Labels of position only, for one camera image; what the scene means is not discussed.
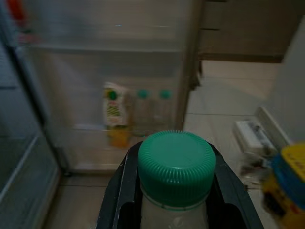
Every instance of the white wall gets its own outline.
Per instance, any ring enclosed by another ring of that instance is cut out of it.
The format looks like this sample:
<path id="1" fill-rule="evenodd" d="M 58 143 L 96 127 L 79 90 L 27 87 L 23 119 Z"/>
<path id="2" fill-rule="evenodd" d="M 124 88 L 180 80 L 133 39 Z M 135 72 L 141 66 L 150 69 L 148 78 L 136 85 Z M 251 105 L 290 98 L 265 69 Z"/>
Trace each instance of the white wall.
<path id="1" fill-rule="evenodd" d="M 305 20 L 264 106 L 293 142 L 305 141 Z"/>

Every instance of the water bottle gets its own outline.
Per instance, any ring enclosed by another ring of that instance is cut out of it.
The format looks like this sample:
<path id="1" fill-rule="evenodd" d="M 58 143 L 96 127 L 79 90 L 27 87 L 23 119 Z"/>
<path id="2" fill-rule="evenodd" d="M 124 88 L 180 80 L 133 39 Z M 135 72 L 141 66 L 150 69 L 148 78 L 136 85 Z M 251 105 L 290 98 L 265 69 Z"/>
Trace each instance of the water bottle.
<path id="1" fill-rule="evenodd" d="M 150 135 L 138 154 L 141 229 L 208 229 L 205 200 L 215 164 L 211 146 L 199 136 L 172 130 Z"/>
<path id="2" fill-rule="evenodd" d="M 154 104 L 153 121 L 155 131 L 168 130 L 172 127 L 172 101 L 170 91 L 160 91 L 159 99 Z"/>
<path id="3" fill-rule="evenodd" d="M 133 128 L 135 136 L 145 136 L 151 128 L 152 111 L 147 90 L 139 90 L 133 109 Z"/>

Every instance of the bottle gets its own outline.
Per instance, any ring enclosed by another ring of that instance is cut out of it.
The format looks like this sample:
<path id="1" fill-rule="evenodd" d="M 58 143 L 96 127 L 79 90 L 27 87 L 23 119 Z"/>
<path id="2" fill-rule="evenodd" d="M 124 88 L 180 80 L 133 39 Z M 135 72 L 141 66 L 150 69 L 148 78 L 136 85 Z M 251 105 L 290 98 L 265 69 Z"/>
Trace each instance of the bottle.
<path id="1" fill-rule="evenodd" d="M 151 106 L 148 99 L 148 91 L 142 89 L 138 91 L 134 103 L 133 134 L 140 137 L 145 136 L 150 131 L 151 121 Z"/>
<path id="2" fill-rule="evenodd" d="M 172 103 L 171 92 L 161 90 L 159 100 L 154 104 L 153 121 L 156 131 L 168 130 L 171 128 Z"/>
<path id="3" fill-rule="evenodd" d="M 216 159 L 202 138 L 160 131 L 140 146 L 141 229 L 208 229 L 205 200 Z"/>

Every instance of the open refrigerator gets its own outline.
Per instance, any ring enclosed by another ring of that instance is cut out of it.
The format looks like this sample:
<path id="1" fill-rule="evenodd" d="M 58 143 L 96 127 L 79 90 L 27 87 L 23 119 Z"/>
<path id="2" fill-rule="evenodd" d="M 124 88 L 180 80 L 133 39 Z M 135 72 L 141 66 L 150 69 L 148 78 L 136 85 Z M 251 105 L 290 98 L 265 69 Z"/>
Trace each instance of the open refrigerator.
<path id="1" fill-rule="evenodd" d="M 42 128 L 69 172 L 116 170 L 126 148 L 108 144 L 106 82 L 156 103 L 171 92 L 170 128 L 182 129 L 196 77 L 202 0 L 12 0 L 1 30 L 23 70 Z"/>

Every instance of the plastic bottle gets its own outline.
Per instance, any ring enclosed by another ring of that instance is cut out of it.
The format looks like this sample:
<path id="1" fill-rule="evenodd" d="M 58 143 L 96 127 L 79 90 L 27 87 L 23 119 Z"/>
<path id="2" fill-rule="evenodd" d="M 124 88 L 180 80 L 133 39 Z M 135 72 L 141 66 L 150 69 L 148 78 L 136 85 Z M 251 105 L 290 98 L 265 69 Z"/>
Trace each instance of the plastic bottle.
<path id="1" fill-rule="evenodd" d="M 208 229 L 205 199 L 215 164 L 210 145 L 192 133 L 149 136 L 138 155 L 141 229 Z"/>
<path id="2" fill-rule="evenodd" d="M 172 101 L 169 90 L 161 90 L 154 104 L 153 122 L 156 131 L 168 130 L 172 121 Z"/>
<path id="3" fill-rule="evenodd" d="M 133 109 L 133 128 L 135 136 L 145 136 L 151 128 L 152 112 L 147 90 L 139 90 Z"/>

